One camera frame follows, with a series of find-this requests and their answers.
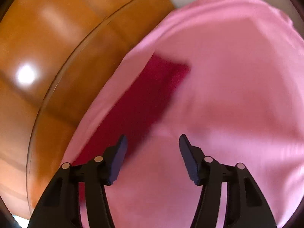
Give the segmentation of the pink bed cover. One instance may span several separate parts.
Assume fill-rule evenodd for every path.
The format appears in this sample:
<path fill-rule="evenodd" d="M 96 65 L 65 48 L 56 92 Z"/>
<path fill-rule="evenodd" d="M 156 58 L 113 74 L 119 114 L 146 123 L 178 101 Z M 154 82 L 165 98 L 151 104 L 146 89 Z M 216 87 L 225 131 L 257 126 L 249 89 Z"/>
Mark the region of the pink bed cover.
<path fill-rule="evenodd" d="M 116 227 L 189 227 L 201 188 L 179 137 L 219 163 L 243 163 L 278 227 L 303 199 L 303 38 L 263 0 L 196 0 L 171 12 L 122 60 L 63 156 L 73 164 L 152 55 L 190 67 L 162 117 L 106 189 Z"/>

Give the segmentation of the dark red knit garment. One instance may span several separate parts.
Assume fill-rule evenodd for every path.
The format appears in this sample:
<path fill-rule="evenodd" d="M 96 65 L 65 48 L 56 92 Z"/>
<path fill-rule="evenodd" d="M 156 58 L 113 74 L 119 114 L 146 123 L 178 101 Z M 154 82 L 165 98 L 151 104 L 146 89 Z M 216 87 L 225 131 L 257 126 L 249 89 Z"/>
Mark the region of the dark red knit garment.
<path fill-rule="evenodd" d="M 148 63 L 101 121 L 74 165 L 87 163 L 113 146 L 121 135 L 128 141 L 129 158 L 169 106 L 172 96 L 190 72 L 187 64 L 152 55 Z"/>

